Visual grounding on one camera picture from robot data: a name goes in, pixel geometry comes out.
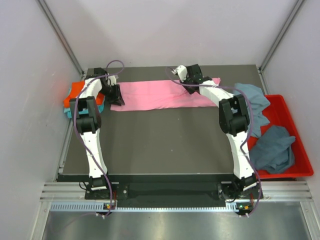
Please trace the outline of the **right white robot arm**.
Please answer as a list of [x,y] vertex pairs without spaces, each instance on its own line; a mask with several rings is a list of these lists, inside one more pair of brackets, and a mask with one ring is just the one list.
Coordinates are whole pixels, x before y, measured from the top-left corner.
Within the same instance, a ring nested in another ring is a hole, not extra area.
[[198,64],[180,65],[175,72],[189,94],[197,92],[218,107],[219,126],[228,138],[233,158],[231,198],[245,198],[257,185],[247,145],[250,116],[245,96],[232,94],[216,84],[212,78],[203,76]]

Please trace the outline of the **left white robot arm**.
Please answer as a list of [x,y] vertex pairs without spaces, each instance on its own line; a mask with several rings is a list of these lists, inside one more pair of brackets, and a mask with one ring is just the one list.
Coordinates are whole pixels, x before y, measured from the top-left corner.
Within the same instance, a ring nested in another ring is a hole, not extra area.
[[100,143],[102,118],[99,106],[107,101],[116,106],[125,104],[118,74],[95,68],[93,74],[72,84],[68,104],[74,132],[82,143],[89,166],[88,192],[96,191],[102,198],[109,198],[114,187],[108,179],[108,168],[103,159]]

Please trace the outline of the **pink t shirt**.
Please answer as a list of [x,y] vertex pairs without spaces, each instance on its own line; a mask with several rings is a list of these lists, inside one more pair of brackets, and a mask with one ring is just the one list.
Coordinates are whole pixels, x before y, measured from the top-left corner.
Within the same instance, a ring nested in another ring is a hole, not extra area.
[[210,99],[185,88],[171,80],[121,82],[120,90],[124,105],[111,105],[116,112],[149,111],[173,108],[216,107]]

